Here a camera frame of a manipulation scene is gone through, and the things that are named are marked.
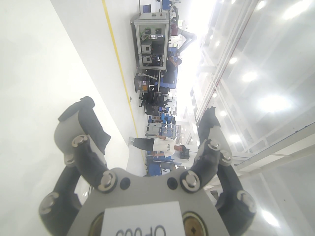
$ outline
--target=yellow floor line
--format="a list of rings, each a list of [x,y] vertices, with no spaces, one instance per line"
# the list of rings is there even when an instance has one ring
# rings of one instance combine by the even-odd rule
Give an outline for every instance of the yellow floor line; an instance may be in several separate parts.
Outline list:
[[[108,28],[109,28],[109,32],[110,32],[110,36],[111,36],[111,40],[113,42],[114,45],[114,50],[115,50],[115,54],[116,54],[116,58],[117,58],[117,62],[118,62],[118,66],[119,66],[119,70],[120,70],[120,75],[121,78],[123,80],[123,84],[124,84],[124,88],[125,88],[125,93],[126,93],[126,97],[127,97],[127,101],[129,104],[129,108],[130,108],[130,112],[131,112],[131,116],[132,116],[132,120],[134,122],[134,126],[135,126],[135,130],[136,130],[136,135],[138,137],[138,131],[137,131],[137,126],[136,126],[136,122],[135,122],[135,117],[134,117],[134,113],[132,111],[132,107],[131,107],[131,103],[130,103],[130,97],[128,95],[128,90],[127,90],[127,86],[126,86],[126,82],[125,82],[125,78],[124,78],[124,73],[123,73],[123,69],[121,67],[121,63],[120,63],[120,59],[119,59],[119,55],[118,55],[118,50],[117,50],[117,45],[116,45],[116,41],[115,41],[115,37],[114,37],[114,32],[113,32],[113,28],[111,27],[111,23],[110,23],[110,19],[109,19],[109,14],[108,14],[108,10],[107,10],[107,6],[106,6],[106,2],[105,0],[102,0],[102,4],[103,4],[103,8],[104,8],[104,12],[105,12],[105,16],[106,16],[106,20],[107,20],[107,24],[108,24]],[[143,159],[143,163],[145,164],[145,160],[142,154],[142,150],[141,151],[141,156]]]

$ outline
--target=black chair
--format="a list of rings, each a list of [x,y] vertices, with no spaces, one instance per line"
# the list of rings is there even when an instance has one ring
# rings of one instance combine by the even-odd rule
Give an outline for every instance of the black chair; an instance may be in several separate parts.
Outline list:
[[[139,107],[142,107],[144,105],[157,106],[160,100],[161,94],[162,93],[160,92],[154,92],[154,91],[150,91],[149,93],[142,94],[142,96],[139,97],[139,99],[142,99],[141,105],[139,105]]]

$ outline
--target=machine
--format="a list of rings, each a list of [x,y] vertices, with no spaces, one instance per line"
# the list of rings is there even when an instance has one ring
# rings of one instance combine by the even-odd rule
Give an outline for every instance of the machine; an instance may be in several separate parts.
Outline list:
[[[232,154],[214,108],[207,109],[200,121],[199,151],[189,170],[138,177],[120,168],[107,168],[103,150],[110,137],[101,128],[93,106],[89,97],[70,106],[55,131],[65,168],[39,206],[41,220],[53,236],[237,236],[247,230],[256,205],[231,166]],[[216,174],[223,193],[214,206],[203,187]],[[83,206],[74,193],[80,176],[94,187]],[[145,231],[141,221],[146,217],[170,215],[169,210],[156,214],[167,203],[174,206],[168,222],[148,219],[151,229]]]

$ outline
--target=electrical panel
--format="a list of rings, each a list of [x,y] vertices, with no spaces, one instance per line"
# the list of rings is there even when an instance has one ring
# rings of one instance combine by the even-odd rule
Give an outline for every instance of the electrical panel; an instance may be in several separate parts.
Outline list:
[[[141,52],[145,54],[151,54],[152,52],[152,40],[144,40],[141,43]]]
[[[143,60],[143,64],[152,64],[152,56],[151,55],[150,56],[144,56],[142,58],[142,60]]]

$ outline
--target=ceiling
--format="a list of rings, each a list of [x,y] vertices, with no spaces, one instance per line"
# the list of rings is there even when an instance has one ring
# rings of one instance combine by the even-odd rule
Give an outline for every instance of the ceiling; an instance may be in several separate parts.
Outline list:
[[[211,68],[199,71],[192,103],[197,124],[206,108],[216,107],[243,172],[314,144],[313,126],[297,132],[315,121],[314,8],[315,0],[217,0],[212,9],[200,64]],[[248,160],[257,154],[253,166]]]

